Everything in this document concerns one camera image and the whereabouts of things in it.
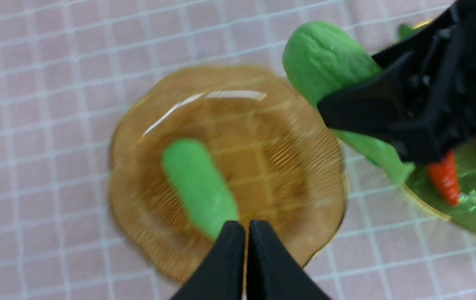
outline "gold rim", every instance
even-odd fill
[[[248,65],[248,64],[242,64],[242,66],[251,66],[251,67],[255,67],[255,68],[259,68],[258,66],[255,66],[255,65]],[[184,69],[192,69],[192,68],[196,68],[196,67],[187,67],[187,68],[184,68]],[[131,108],[129,108],[125,114],[122,116],[122,118],[120,119],[120,121],[118,122],[117,126],[116,126],[116,129],[114,130],[114,133],[112,135],[112,140],[110,142],[110,155],[109,155],[109,164],[110,164],[110,176],[109,176],[109,179],[108,179],[108,198],[109,198],[109,207],[110,207],[110,211],[112,212],[111,213],[111,216],[112,216],[112,219],[113,219],[113,222],[114,222],[114,226],[116,227],[116,229],[118,229],[124,237],[126,237],[127,241],[129,241],[129,244],[135,248],[135,251],[138,252],[139,254],[141,254],[147,261],[147,263],[149,263],[153,268],[155,268],[157,271],[158,271],[158,274],[159,276],[165,278],[166,280],[168,281],[173,281],[174,283],[178,283],[178,284],[181,284],[181,282],[173,277],[171,277],[170,275],[166,274],[165,272],[163,272],[161,270],[161,268],[159,268],[157,266],[157,264],[154,264],[154,260],[151,258],[151,256],[146,253],[146,251],[142,251],[138,246],[137,246],[137,242],[124,230],[124,228],[122,226],[120,226],[120,222],[118,220],[118,216],[116,215],[116,211],[114,209],[112,209],[112,203],[110,202],[110,190],[112,188],[112,173],[114,171],[114,156],[113,156],[113,152],[112,152],[112,149],[114,148],[114,144],[116,142],[116,137],[117,137],[117,133],[118,133],[118,129],[121,127],[121,125],[123,125],[124,121],[126,120],[126,118],[128,118],[129,114],[131,114],[131,112],[133,112],[134,110],[136,110],[140,105],[142,105],[145,101],[148,101],[153,93],[153,91],[159,86],[160,84],[160,81],[158,83],[156,83],[151,89],[150,91],[140,100],[138,101],[136,104],[134,104]],[[338,145],[338,148],[339,148],[339,151],[342,152],[342,148],[341,148],[341,144],[340,144],[340,141],[337,140],[337,145]],[[346,171],[344,171],[342,173],[342,176],[341,176],[341,179],[342,179],[342,189],[343,189],[343,194],[344,194],[344,210],[343,210],[343,216],[341,217],[341,219],[339,220],[339,223],[337,224],[337,227],[335,228],[335,231],[332,235],[332,237],[330,237],[330,239],[328,239],[325,244],[323,246],[321,246],[318,250],[316,250],[311,256],[310,258],[303,264],[302,268],[304,269],[319,253],[321,253],[330,243],[331,241],[333,241],[333,239],[335,239],[335,237],[337,236],[337,234],[339,233],[339,230],[341,228],[341,225],[343,224],[343,221],[345,220],[345,217],[346,217],[346,213],[347,213],[347,205],[348,205],[348,201],[347,201],[347,198],[348,198],[348,191],[350,190],[350,181],[348,179],[348,174]]]

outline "gold plate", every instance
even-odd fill
[[[425,21],[414,28],[419,29],[430,22]],[[466,143],[455,153],[462,192],[476,191],[476,142]],[[476,203],[468,201],[458,207],[447,205],[426,178],[424,168],[417,168],[401,190],[417,207],[432,216],[476,233]]]
[[[334,237],[346,210],[343,159],[317,112],[269,70],[188,68],[132,108],[112,142],[116,222],[167,277],[184,283],[213,245],[160,166],[163,149],[179,138],[204,142],[236,196],[240,222],[270,221],[301,266]]]

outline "gold edge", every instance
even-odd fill
[[[342,166],[345,167],[345,161],[344,161],[344,156],[343,156],[343,153],[342,153],[342,145],[341,145],[341,141],[339,139],[336,139],[337,140],[337,146],[338,146],[338,150],[342,156]],[[351,188],[351,184],[350,184],[350,180],[349,180],[349,174],[347,173],[347,171],[343,171],[342,173],[342,176],[341,176],[341,180],[342,180],[342,188],[343,188],[343,194],[344,194],[344,198],[343,198],[343,204],[344,204],[344,208],[343,208],[343,215],[341,216],[341,218],[339,219],[339,224],[337,225],[336,227],[336,230],[334,230],[334,233],[332,235],[332,237],[330,239],[328,239],[324,245],[322,245],[315,253],[313,253],[310,258],[303,264],[302,268],[306,268],[306,266],[314,259],[316,258],[316,256],[319,255],[320,252],[322,252],[323,250],[325,250],[325,248],[336,238],[337,234],[339,233],[339,230],[341,228],[341,225],[343,224],[343,221],[345,220],[345,217],[347,215],[347,205],[348,205],[348,194],[350,192],[350,188]]]
[[[264,67],[257,67],[255,65],[241,65],[242,67],[254,67],[256,69],[259,69],[259,70],[266,70],[268,72],[270,72],[271,74],[277,76],[277,77],[280,77],[280,78],[283,78],[281,77],[280,75],[276,74],[273,70],[270,70],[269,68],[264,68]],[[179,70],[177,72],[180,72],[180,71],[183,71],[183,70],[188,70],[188,69],[192,69],[192,68],[199,68],[199,67],[205,67],[205,68],[214,68],[214,69],[217,69],[217,68],[226,68],[226,66],[220,66],[220,65],[204,65],[204,66],[197,66],[197,67],[188,67],[188,68],[184,68],[182,70]],[[116,125],[116,129],[114,130],[114,133],[112,135],[112,140],[110,141],[110,157],[109,157],[109,163],[110,163],[110,176],[109,176],[109,179],[108,179],[108,192],[107,192],[107,195],[108,195],[108,205],[110,207],[110,211],[112,212],[112,220],[114,222],[114,226],[116,227],[117,230],[119,230],[120,232],[123,233],[124,237],[126,237],[126,240],[129,241],[129,246],[134,248],[136,252],[140,253],[144,258],[146,258],[146,262],[147,264],[150,264],[153,268],[155,268],[155,270],[158,272],[158,276],[162,277],[162,278],[165,278],[166,280],[168,281],[173,281],[174,283],[178,283],[179,285],[182,285],[183,283],[185,283],[187,281],[184,280],[184,281],[181,281],[180,279],[177,279],[177,278],[174,278],[170,275],[168,275],[167,273],[163,272],[162,269],[154,263],[155,260],[153,260],[150,256],[150,254],[148,254],[146,251],[143,251],[141,249],[141,247],[138,246],[138,242],[133,239],[133,237],[131,237],[131,235],[127,232],[127,230],[122,226],[121,224],[121,221],[119,220],[119,217],[118,215],[116,214],[116,211],[114,209],[114,206],[112,205],[112,201],[110,200],[112,197],[110,196],[110,191],[112,189],[112,177],[113,177],[113,173],[114,173],[114,169],[115,169],[115,165],[114,165],[114,152],[112,151],[114,149],[114,144],[116,142],[116,137],[117,137],[117,134],[118,134],[118,131],[120,129],[120,127],[123,125],[124,121],[126,120],[126,118],[129,117],[129,115],[134,111],[136,110],[139,106],[141,106],[144,102],[148,101],[150,99],[150,96],[152,95],[152,93],[156,90],[156,88],[158,88],[158,86],[160,85],[160,82],[162,80],[165,80],[165,78],[177,73],[177,72],[174,72],[174,73],[171,73],[169,74],[168,76],[165,76],[164,78],[162,78],[158,83],[156,83],[151,89],[150,91],[140,100],[138,101],[136,104],[134,104],[131,108],[129,108],[125,114],[123,115],[123,117],[120,119],[120,121],[118,122],[118,124]],[[338,151],[341,155],[341,159],[342,159],[342,166],[344,167],[345,166],[345,162],[343,161],[344,158],[343,158],[343,154],[342,154],[342,148],[341,148],[341,144],[340,144],[340,141],[338,139],[337,140],[337,148],[338,148]],[[341,225],[343,223],[343,221],[345,220],[345,217],[346,217],[346,213],[347,213],[347,204],[348,204],[348,201],[347,201],[347,198],[348,198],[348,191],[350,190],[350,181],[348,179],[348,174],[346,171],[344,171],[342,173],[342,188],[343,188],[343,194],[344,194],[344,198],[343,198],[343,203],[344,203],[344,208],[343,208],[343,215],[342,217],[340,218],[339,220],[339,224],[337,225],[337,228],[335,229],[333,235],[330,237],[330,239],[328,239],[324,245],[322,245],[317,251],[315,251],[311,256],[310,258],[302,265],[302,268],[304,269],[321,251],[323,251],[330,243],[331,241],[333,241],[333,239],[336,237],[336,235],[339,233],[339,230],[341,228]]]

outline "grid pattern surface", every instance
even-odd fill
[[[335,23],[373,53],[451,0],[0,0],[0,300],[167,299],[107,211],[121,115],[196,63],[283,72],[291,32]],[[411,207],[346,150],[348,213],[306,268],[334,299],[476,300],[476,236]]]

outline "green clay piece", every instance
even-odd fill
[[[297,28],[284,49],[283,65],[293,87],[312,105],[323,97],[376,76],[382,69],[345,31],[336,25],[314,21]],[[403,163],[394,147],[378,139],[346,131],[336,136],[384,169],[401,185],[414,170]]]
[[[397,34],[399,36],[399,40],[406,40],[407,38],[416,34],[419,30],[413,29],[409,25],[401,24],[397,28]]]
[[[188,217],[210,239],[226,221],[239,220],[234,196],[202,142],[173,142],[164,150],[162,167]]]

